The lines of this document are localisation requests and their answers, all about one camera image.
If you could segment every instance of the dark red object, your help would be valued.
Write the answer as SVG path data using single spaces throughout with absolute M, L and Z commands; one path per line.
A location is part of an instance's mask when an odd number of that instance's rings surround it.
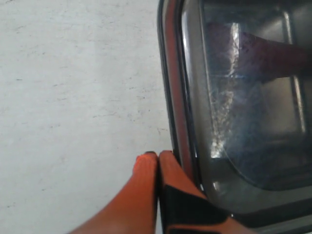
M 237 24 L 209 23 L 209 54 L 227 75 L 261 81 L 289 77 L 308 66 L 306 50 L 242 32 Z

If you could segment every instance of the white floor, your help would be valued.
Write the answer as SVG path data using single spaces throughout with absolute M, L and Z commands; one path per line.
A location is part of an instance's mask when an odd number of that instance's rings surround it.
M 70 231 L 171 148 L 157 2 L 0 0 L 1 234 Z

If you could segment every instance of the concrete floor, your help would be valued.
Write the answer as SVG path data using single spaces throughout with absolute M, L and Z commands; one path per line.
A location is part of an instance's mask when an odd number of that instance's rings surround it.
M 72 230 L 171 148 L 157 2 L 0 0 L 1 234 Z

